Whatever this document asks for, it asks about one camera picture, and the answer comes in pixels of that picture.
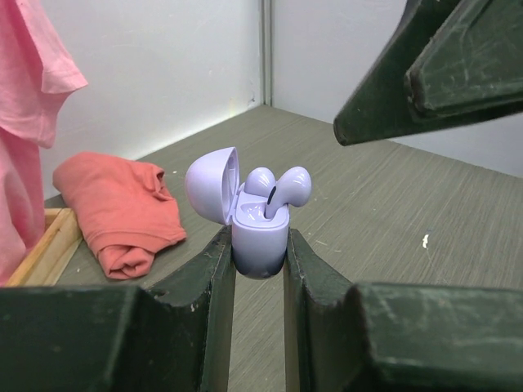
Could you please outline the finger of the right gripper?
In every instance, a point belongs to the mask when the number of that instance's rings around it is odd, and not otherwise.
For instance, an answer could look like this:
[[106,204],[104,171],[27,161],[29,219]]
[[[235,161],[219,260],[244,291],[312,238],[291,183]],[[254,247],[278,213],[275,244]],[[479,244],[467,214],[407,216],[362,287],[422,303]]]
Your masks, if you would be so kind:
[[407,1],[386,46],[333,121],[341,145],[434,131],[409,110],[405,73],[445,22],[456,1]]
[[522,111],[522,3],[460,1],[405,74],[420,118]]

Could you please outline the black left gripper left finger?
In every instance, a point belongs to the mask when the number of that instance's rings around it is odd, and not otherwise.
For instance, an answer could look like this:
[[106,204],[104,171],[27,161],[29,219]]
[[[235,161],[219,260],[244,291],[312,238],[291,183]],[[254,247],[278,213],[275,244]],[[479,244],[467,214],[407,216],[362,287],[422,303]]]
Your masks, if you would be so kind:
[[4,391],[225,391],[235,267],[220,229],[149,289],[1,291]]

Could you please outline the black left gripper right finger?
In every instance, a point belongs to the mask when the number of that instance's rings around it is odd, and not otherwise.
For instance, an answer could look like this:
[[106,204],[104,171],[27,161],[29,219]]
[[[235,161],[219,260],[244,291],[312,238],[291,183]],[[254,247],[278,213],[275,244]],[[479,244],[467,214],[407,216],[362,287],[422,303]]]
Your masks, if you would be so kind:
[[519,391],[522,294],[351,283],[291,229],[284,346],[289,391]]

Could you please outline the lilac earbud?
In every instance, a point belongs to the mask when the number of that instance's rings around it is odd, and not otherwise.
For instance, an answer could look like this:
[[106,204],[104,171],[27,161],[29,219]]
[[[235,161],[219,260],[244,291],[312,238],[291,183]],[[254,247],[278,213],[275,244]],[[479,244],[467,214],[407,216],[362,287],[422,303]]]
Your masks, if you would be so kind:
[[244,183],[244,192],[251,195],[268,198],[276,186],[273,172],[267,167],[253,169]]
[[310,173],[304,167],[291,167],[277,181],[267,199],[265,218],[272,219],[283,206],[305,206],[311,196]]

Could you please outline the lilac earbud case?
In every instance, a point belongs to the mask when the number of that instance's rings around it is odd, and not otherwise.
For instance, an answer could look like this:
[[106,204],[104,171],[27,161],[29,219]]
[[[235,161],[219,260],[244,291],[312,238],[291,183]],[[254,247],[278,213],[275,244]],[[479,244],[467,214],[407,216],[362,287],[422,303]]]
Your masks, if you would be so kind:
[[235,147],[212,151],[196,159],[185,177],[187,198],[204,219],[231,227],[235,268],[254,279],[279,273],[287,249],[289,208],[264,216],[268,198],[247,194],[239,176]]

